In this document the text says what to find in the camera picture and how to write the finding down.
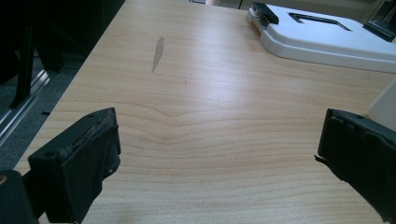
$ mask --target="table surface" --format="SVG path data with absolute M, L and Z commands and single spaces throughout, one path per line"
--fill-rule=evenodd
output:
M 127 0 L 16 170 L 114 106 L 121 165 L 84 223 L 382 223 L 314 155 L 327 108 L 367 114 L 395 74 L 278 58 L 246 15 Z

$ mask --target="light wood tabletop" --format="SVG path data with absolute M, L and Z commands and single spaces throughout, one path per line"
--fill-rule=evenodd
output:
M 113 106 L 121 165 L 84 223 L 382 223 L 314 155 L 327 108 L 367 114 L 396 75 L 278 58 L 246 15 L 127 0 L 16 170 Z

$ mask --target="smudge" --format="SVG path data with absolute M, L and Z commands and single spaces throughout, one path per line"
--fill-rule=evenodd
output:
M 151 72 L 153 73 L 155 68 L 158 65 L 158 62 L 160 61 L 161 57 L 163 56 L 163 47 L 165 44 L 163 43 L 163 37 L 161 36 L 160 39 L 157 41 L 157 47 L 155 49 L 155 56 L 154 56 L 154 62 L 152 64 L 152 70 Z

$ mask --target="black latch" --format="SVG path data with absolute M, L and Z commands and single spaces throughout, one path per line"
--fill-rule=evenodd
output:
M 269 21 L 273 24 L 279 24 L 279 18 L 277 15 L 264 3 L 253 3 L 253 10 L 261 21 Z

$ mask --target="black cable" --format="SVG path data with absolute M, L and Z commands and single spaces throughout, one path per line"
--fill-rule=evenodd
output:
M 241 0 L 241 2 L 239 3 L 239 7 L 238 7 L 238 9 L 241 9 L 241 6 L 242 6 L 242 2 L 243 2 L 244 0 Z

